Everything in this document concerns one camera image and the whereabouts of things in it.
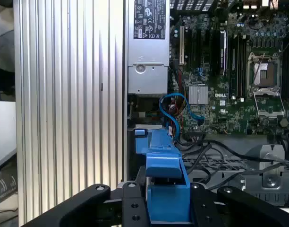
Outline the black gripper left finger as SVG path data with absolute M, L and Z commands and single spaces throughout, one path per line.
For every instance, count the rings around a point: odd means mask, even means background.
M 115 190 L 94 184 L 27 222 L 26 227 L 146 227 L 145 167 Z

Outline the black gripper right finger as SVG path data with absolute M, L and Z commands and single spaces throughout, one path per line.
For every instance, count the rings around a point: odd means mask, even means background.
M 289 227 L 289 213 L 236 187 L 217 190 L 216 199 L 191 183 L 191 218 L 195 227 Z

